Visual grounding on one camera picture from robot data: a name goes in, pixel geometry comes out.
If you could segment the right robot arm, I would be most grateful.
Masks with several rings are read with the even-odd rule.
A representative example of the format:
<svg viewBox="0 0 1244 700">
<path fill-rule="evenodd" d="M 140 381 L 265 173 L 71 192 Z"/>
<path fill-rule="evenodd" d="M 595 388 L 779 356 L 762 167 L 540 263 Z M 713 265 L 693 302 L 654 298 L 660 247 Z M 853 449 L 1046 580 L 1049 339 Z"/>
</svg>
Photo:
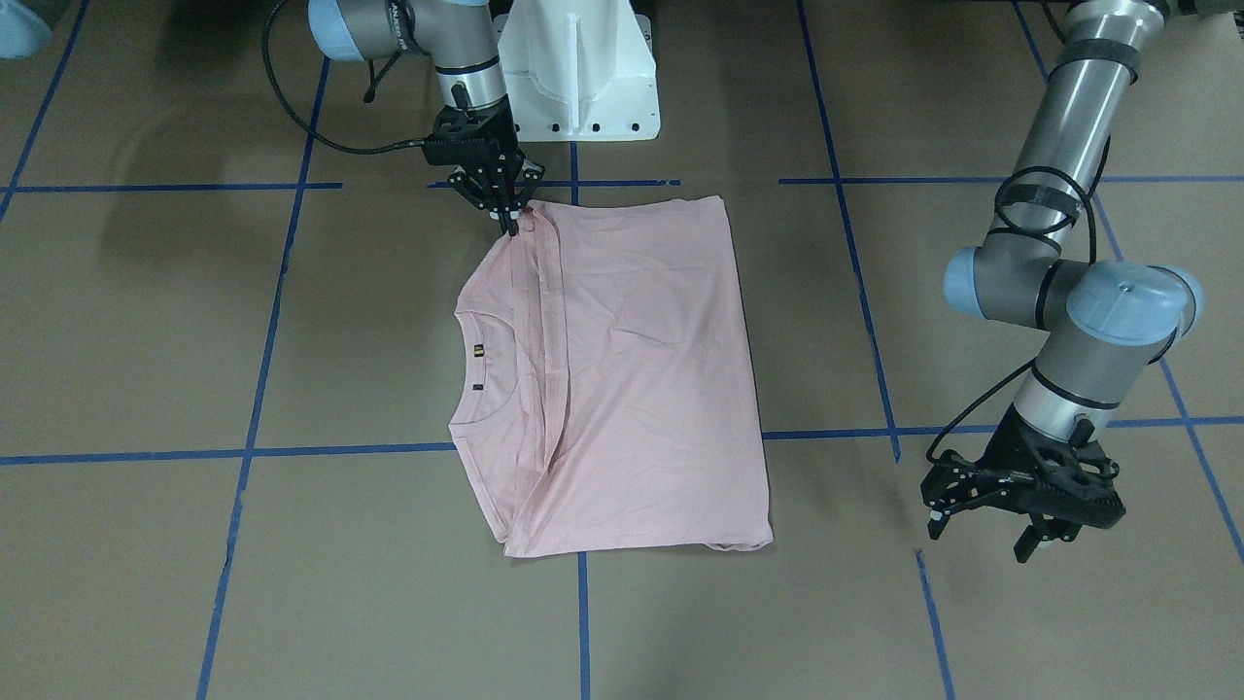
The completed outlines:
<svg viewBox="0 0 1244 700">
<path fill-rule="evenodd" d="M 294 109 L 279 83 L 271 34 L 284 2 L 262 20 L 262 72 L 284 114 L 307 137 L 348 155 L 420 150 L 425 163 L 449 169 L 448 185 L 476 211 L 488 214 L 509 236 L 545 178 L 542 165 L 524 154 L 503 78 L 501 52 L 485 1 L 311 1 L 309 29 L 332 61 L 368 67 L 364 102 L 401 58 L 430 58 L 443 108 L 430 133 L 391 145 L 351 147 L 328 139 Z"/>
</svg>

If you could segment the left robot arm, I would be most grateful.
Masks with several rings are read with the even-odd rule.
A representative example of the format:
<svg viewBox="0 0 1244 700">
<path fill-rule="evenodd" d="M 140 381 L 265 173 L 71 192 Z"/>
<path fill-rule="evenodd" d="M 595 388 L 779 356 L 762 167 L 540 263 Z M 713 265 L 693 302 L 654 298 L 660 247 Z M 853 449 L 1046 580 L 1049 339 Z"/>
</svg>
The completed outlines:
<svg viewBox="0 0 1244 700">
<path fill-rule="evenodd" d="M 1112 235 L 1096 194 L 1117 114 L 1159 37 L 1181 21 L 1242 14 L 1239 1 L 1042 1 L 1040 9 L 1057 39 L 1052 58 L 1035 58 L 1040 103 L 1018 162 L 991 194 L 982 242 L 952 254 L 942 293 L 958 313 L 1045 338 L 998 382 L 1018 392 L 982 456 L 942 446 L 982 407 L 975 399 L 926 449 L 919 486 L 932 540 L 953 515 L 974 509 L 1026 518 L 1014 545 L 1021 563 L 1084 528 L 1120 523 L 1120 464 L 1102 444 L 1108 421 L 1146 368 L 1168 375 L 1164 359 L 1205 318 L 1204 288 L 1186 269 L 1103 257 Z"/>
</svg>

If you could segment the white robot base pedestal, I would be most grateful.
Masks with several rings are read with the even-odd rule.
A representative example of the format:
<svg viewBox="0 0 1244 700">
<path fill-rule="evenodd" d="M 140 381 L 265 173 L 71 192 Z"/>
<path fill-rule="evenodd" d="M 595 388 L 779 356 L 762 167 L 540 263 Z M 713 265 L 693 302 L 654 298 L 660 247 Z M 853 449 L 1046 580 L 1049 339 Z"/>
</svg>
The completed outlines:
<svg viewBox="0 0 1244 700">
<path fill-rule="evenodd" d="M 493 19 L 522 143 L 659 137 L 651 19 L 631 1 L 511 1 Z"/>
</svg>

